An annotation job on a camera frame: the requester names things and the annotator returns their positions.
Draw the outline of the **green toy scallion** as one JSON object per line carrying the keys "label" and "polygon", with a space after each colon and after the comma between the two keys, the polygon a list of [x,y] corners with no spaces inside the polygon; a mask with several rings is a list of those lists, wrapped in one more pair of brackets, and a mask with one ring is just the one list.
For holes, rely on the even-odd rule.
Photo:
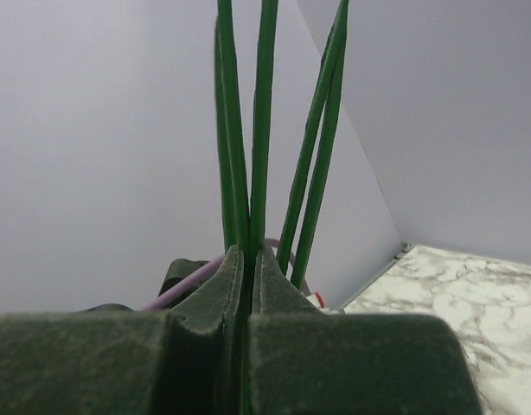
{"label": "green toy scallion", "polygon": [[[348,34],[349,4],[341,1],[323,51],[304,127],[276,261],[284,279],[297,289],[304,276],[317,228],[338,125]],[[214,26],[214,98],[221,212],[225,247],[243,252],[242,331],[235,342],[248,344],[247,319],[259,249],[265,247],[266,195],[272,121],[272,87],[278,2],[261,4],[253,98],[252,169],[246,170],[240,113],[232,4],[217,3]]]}

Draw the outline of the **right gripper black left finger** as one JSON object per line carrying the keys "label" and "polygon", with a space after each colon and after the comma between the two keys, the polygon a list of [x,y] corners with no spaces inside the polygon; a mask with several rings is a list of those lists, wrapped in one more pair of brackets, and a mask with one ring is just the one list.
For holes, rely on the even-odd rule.
{"label": "right gripper black left finger", "polygon": [[243,253],[172,310],[0,316],[0,414],[236,414]]}

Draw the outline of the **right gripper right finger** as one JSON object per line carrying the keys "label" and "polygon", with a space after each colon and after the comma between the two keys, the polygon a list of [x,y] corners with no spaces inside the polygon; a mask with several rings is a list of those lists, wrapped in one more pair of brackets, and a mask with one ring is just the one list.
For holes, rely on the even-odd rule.
{"label": "right gripper right finger", "polygon": [[451,327],[422,314],[316,308],[259,249],[248,323],[255,414],[479,414]]}

